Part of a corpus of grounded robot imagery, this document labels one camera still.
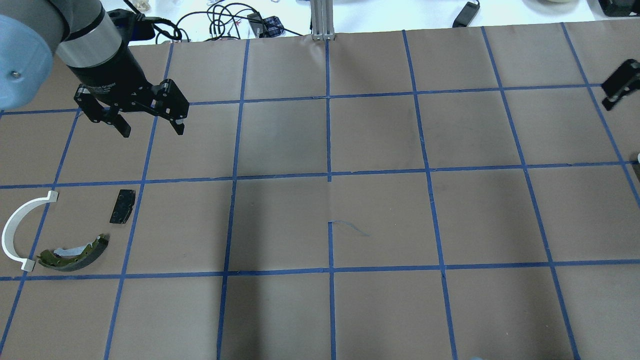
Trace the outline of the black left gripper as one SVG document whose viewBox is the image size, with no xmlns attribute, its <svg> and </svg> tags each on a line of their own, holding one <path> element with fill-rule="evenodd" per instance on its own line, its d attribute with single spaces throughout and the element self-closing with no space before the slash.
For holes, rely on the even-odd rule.
<svg viewBox="0 0 640 360">
<path fill-rule="evenodd" d="M 143 107 L 148 107 L 169 121 L 178 136 L 185 133 L 190 108 L 185 94 L 173 79 L 151 84 L 130 48 L 119 48 L 114 57 L 96 66 L 68 67 L 82 84 L 77 87 L 74 101 L 92 123 L 105 123 L 128 138 L 131 126 L 120 111 L 142 112 Z"/>
</svg>

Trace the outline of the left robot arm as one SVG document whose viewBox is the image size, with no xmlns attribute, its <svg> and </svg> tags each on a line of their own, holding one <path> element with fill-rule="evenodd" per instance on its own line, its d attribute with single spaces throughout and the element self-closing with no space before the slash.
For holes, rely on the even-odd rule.
<svg viewBox="0 0 640 360">
<path fill-rule="evenodd" d="M 180 40 L 179 28 L 144 15 L 129 0 L 126 6 L 108 11 L 99 0 L 3 0 L 1 109 L 34 100 L 59 57 L 79 80 L 73 99 L 92 123 L 105 123 L 127 138 L 131 127 L 122 114 L 145 112 L 169 121 L 182 135 L 187 98 L 172 79 L 151 84 L 129 48 L 156 34 Z"/>
</svg>

